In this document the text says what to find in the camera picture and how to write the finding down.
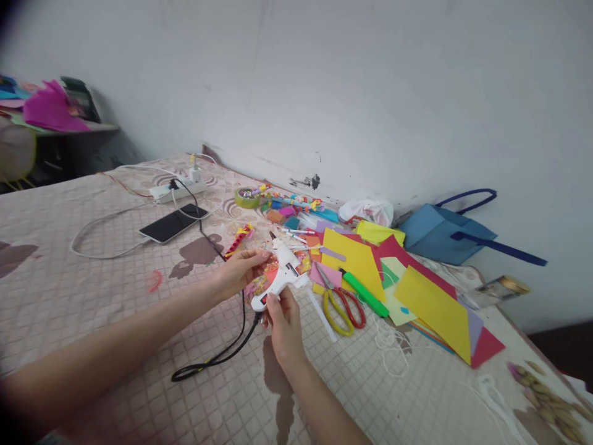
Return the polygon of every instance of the green marker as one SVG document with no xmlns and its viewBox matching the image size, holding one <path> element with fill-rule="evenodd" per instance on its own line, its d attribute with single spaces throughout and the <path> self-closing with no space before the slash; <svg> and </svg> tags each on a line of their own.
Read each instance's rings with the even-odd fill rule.
<svg viewBox="0 0 593 445">
<path fill-rule="evenodd" d="M 344 280 L 346 280 L 346 282 L 348 282 L 349 285 L 354 287 L 355 291 L 358 292 L 358 295 L 362 297 L 364 302 L 367 303 L 371 307 L 371 309 L 375 311 L 377 315 L 379 315 L 380 317 L 386 317 L 389 315 L 389 309 L 383 306 L 383 303 L 376 299 L 375 296 L 372 293 L 370 293 L 367 290 L 367 288 L 364 287 L 362 283 L 360 283 L 360 281 L 356 279 L 354 275 L 352 275 L 350 272 L 346 272 L 342 268 L 340 268 L 340 272 L 342 272 L 342 277 L 344 278 Z"/>
</svg>

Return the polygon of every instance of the hand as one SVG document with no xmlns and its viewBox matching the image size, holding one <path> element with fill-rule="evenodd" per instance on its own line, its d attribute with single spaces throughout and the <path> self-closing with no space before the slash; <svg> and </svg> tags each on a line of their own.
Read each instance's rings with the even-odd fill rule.
<svg viewBox="0 0 593 445">
<path fill-rule="evenodd" d="M 251 281 L 263 275 L 265 264 L 270 262 L 272 253 L 267 250 L 251 249 L 235 252 L 222 265 L 215 280 L 222 287 L 221 297 L 226 300 L 245 288 Z"/>
<path fill-rule="evenodd" d="M 280 293 L 280 301 L 274 294 L 267 296 L 263 320 L 264 328 L 272 326 L 272 346 L 284 373 L 298 372 L 309 361 L 303 346 L 300 309 L 288 287 Z"/>
</svg>

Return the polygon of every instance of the smartphone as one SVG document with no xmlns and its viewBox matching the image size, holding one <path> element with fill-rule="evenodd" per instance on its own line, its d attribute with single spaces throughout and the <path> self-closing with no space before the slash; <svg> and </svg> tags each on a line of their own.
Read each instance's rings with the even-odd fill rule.
<svg viewBox="0 0 593 445">
<path fill-rule="evenodd" d="M 200 207 L 197 207 L 196 209 L 194 204 L 183 206 L 181 207 L 181 210 L 195 218 L 202 218 L 208 213 Z M 163 216 L 158 221 L 155 221 L 146 227 L 142 227 L 138 232 L 145 237 L 149 237 L 158 244 L 165 244 L 197 222 L 197 219 L 188 218 L 179 210 L 175 210 L 173 213 Z"/>
</svg>

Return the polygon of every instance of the bed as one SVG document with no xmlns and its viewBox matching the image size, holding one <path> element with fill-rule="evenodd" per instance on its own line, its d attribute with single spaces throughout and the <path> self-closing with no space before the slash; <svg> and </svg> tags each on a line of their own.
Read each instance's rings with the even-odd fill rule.
<svg viewBox="0 0 593 445">
<path fill-rule="evenodd" d="M 189 156 L 146 163 L 187 172 Z M 222 206 L 204 220 L 204 232 L 226 250 L 246 223 L 256 228 L 243 246 L 262 247 L 270 222 L 259 210 L 234 202 L 237 187 L 262 183 L 199 160 L 208 185 L 200 206 Z M 129 189 L 147 195 L 170 176 L 156 170 L 107 172 Z M 150 202 L 111 177 L 93 175 L 0 197 L 1 369 L 10 373 L 90 332 L 138 313 L 178 290 L 199 282 L 221 260 L 197 227 L 166 245 L 148 243 L 112 260 L 80 258 L 70 252 L 75 234 L 88 222 Z M 184 198 L 182 203 L 191 202 Z M 148 203 L 92 227 L 78 248 L 89 255 L 116 255 L 141 239 L 137 230 L 171 212 L 173 203 Z M 472 268 L 425 265 L 458 289 L 481 284 Z M 499 431 L 481 401 L 464 385 L 490 374 L 519 419 L 527 440 L 557 434 L 539 419 L 512 378 L 507 362 L 530 360 L 540 378 L 567 401 L 580 402 L 557 371 L 497 308 L 483 310 L 486 326 L 506 349 L 473 371 L 457 356 L 438 350 L 410 328 L 399 328 L 404 344 L 381 353 L 382 327 L 366 309 L 366 329 L 333 343 L 305 289 L 295 292 L 301 306 L 305 347 L 313 365 L 374 443 L 498 444 Z M 247 313 L 250 323 L 253 313 Z M 298 401 L 271 349 L 269 332 L 258 327 L 232 360 L 194 378 L 172 383 L 175 369 L 220 351 L 239 332 L 239 295 L 219 305 L 160 348 L 140 369 L 61 429 L 75 443 L 300 443 L 314 441 Z M 582 421 L 585 435 L 593 428 Z"/>
</svg>

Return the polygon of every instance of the black power cord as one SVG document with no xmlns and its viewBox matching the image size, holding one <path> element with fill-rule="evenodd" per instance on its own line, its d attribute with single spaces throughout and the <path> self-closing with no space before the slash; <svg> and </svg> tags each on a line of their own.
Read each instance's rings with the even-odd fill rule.
<svg viewBox="0 0 593 445">
<path fill-rule="evenodd" d="M 191 197 L 193 198 L 193 200 L 196 203 L 196 214 L 199 215 L 199 213 L 198 213 L 198 200 L 196 199 L 196 196 L 193 193 L 191 193 L 190 189 L 188 189 L 187 186 L 183 182 L 181 182 L 180 180 L 178 180 L 178 179 L 171 179 L 171 183 L 170 183 L 171 190 L 178 190 L 179 189 L 179 187 L 177 187 L 177 184 L 175 184 L 175 181 L 179 182 L 185 188 L 185 190 L 187 190 L 187 192 L 191 195 Z M 218 256 L 222 258 L 222 261 L 224 261 L 226 263 L 227 262 L 227 259 L 218 251 L 218 249 L 216 248 L 216 246 L 214 245 L 214 243 L 212 243 L 212 241 L 210 240 L 210 238 L 208 236 L 206 236 L 206 234 L 202 230 L 202 220 L 199 219 L 198 221 L 200 222 L 200 233 L 202 234 L 202 236 L 204 238 L 206 238 L 208 240 L 208 243 L 210 244 L 210 246 L 212 246 L 212 248 L 218 254 Z M 216 366 L 216 365 L 220 365 L 221 363 L 224 363 L 227 360 L 230 360 L 231 358 L 233 358 L 235 355 L 237 355 L 237 353 L 241 349 L 243 349 L 243 346 L 245 346 L 245 344 L 247 343 L 247 340 L 249 340 L 249 338 L 253 334 L 253 331 L 255 330 L 255 327 L 258 325 L 259 319 L 262 317 L 263 312 L 258 312 L 258 313 L 255 314 L 255 319 L 253 320 L 253 325 L 251 326 L 251 329 L 247 333 L 247 337 L 244 338 L 243 342 L 237 347 L 237 349 L 235 349 L 235 351 L 232 354 L 230 354 L 228 357 L 223 358 L 222 360 L 220 360 L 218 362 L 216 361 L 218 358 L 220 358 L 221 356 L 223 356 L 224 354 L 226 354 L 235 345 L 235 343 L 237 343 L 237 341 L 241 338 L 241 336 L 245 332 L 245 318 L 246 318 L 246 315 L 245 315 L 245 291 L 244 290 L 241 291 L 241 297 L 242 297 L 242 306 L 243 306 L 243 326 L 241 327 L 241 333 L 237 336 L 237 338 L 233 341 L 233 343 L 231 343 L 230 345 L 228 345 L 225 349 L 223 349 L 221 352 L 219 352 L 218 354 L 216 354 L 214 357 L 208 359 L 204 363 L 197 363 L 195 365 L 188 365 L 186 367 L 183 367 L 181 369 L 178 369 L 171 376 L 171 381 L 172 382 L 175 382 L 175 383 L 176 382 L 180 382 L 182 380 L 185 380 L 185 379 L 187 379 L 189 377 L 192 377 L 192 376 L 198 374 L 199 372 L 201 372 L 205 368 L 209 368 L 209 367 L 213 367 L 213 366 Z"/>
</svg>

